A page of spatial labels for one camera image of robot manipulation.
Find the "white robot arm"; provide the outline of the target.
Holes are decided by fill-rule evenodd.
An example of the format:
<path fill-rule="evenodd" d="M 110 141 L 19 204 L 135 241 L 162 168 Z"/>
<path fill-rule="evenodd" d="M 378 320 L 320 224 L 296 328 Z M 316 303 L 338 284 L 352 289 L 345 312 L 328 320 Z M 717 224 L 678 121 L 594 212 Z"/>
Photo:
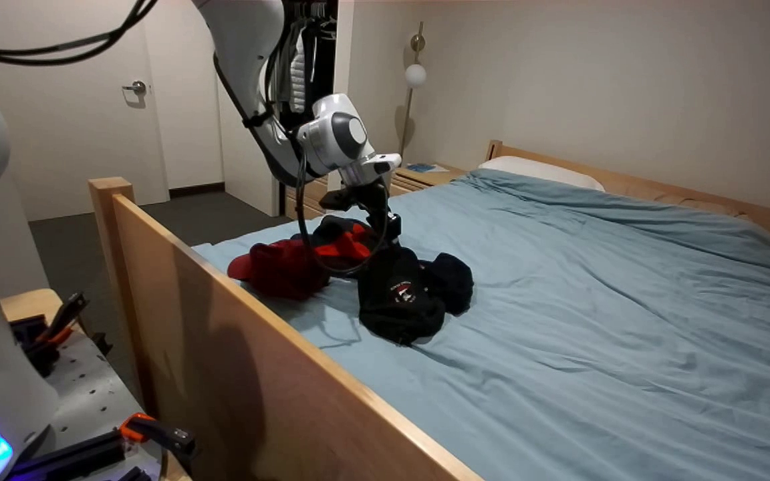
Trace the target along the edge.
<path fill-rule="evenodd" d="M 336 172 L 341 186 L 326 208 L 368 214 L 376 243 L 393 243 L 397 216 L 386 206 L 384 173 L 397 152 L 376 152 L 348 93 L 305 96 L 305 27 L 285 18 L 285 0 L 195 0 L 211 42 L 213 67 L 242 128 L 270 173 L 302 192 Z"/>

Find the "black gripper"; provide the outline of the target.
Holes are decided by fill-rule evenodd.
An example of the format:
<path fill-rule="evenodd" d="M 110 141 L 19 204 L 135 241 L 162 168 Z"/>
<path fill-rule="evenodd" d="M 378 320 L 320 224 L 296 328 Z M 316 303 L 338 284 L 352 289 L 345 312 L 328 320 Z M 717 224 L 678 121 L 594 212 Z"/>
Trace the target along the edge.
<path fill-rule="evenodd" d="M 360 186 L 360 206 L 368 214 L 368 224 L 384 235 L 384 249 L 397 247 L 401 218 L 389 218 L 386 189 L 382 182 Z"/>

